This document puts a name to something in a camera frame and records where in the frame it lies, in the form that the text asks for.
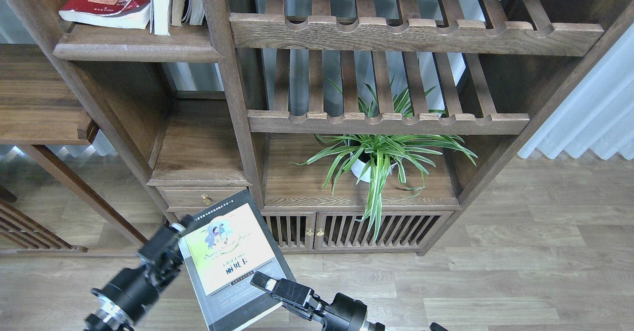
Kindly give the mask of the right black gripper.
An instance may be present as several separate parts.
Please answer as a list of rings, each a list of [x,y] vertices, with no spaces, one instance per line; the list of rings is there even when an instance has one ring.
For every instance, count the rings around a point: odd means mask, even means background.
[[[319,322],[323,331],[369,331],[367,305],[337,293],[331,304],[315,296],[315,291],[295,281],[274,279],[255,272],[251,285],[269,293],[301,318]]]

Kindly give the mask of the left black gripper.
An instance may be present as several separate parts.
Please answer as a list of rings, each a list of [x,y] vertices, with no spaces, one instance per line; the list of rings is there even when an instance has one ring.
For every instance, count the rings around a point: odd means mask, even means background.
[[[180,273],[183,257],[177,243],[193,222],[186,215],[179,222],[161,226],[138,250],[141,264],[137,268],[124,268],[103,289],[93,288],[102,304],[91,314],[91,323],[136,324]]]

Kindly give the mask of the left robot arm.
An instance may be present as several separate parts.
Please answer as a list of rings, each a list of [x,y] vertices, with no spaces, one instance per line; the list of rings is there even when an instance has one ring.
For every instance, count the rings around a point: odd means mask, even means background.
[[[172,225],[163,225],[138,250],[141,264],[137,268],[124,268],[104,288],[93,288],[101,307],[86,318],[87,331],[133,329],[180,273],[183,257],[177,251],[177,243],[193,221],[187,215]]]

